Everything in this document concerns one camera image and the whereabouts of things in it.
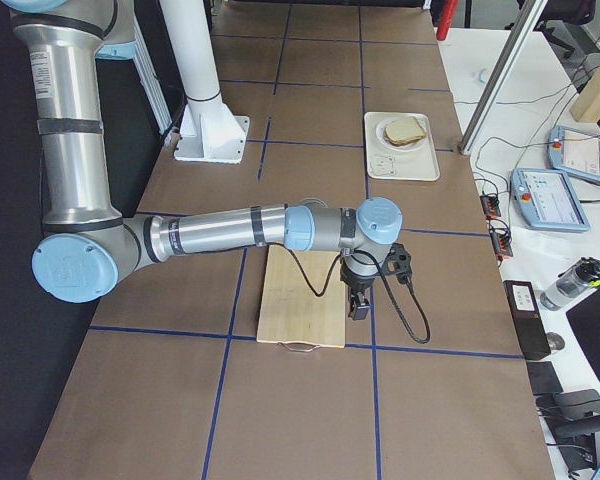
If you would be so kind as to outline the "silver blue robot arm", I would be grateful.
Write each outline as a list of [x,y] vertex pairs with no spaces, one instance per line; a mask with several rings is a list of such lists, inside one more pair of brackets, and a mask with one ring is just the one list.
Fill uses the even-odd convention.
[[[213,36],[231,106],[254,127],[238,165],[177,161],[159,149],[127,62],[99,66],[114,204],[127,214],[206,214],[316,197],[354,207],[366,196],[406,202],[399,182],[368,180],[362,111],[384,88],[376,54],[402,49],[426,16],[407,8],[238,2]],[[34,96],[25,47],[0,4],[0,319],[54,327],[90,320],[95,304],[53,298],[36,283],[39,240]]]

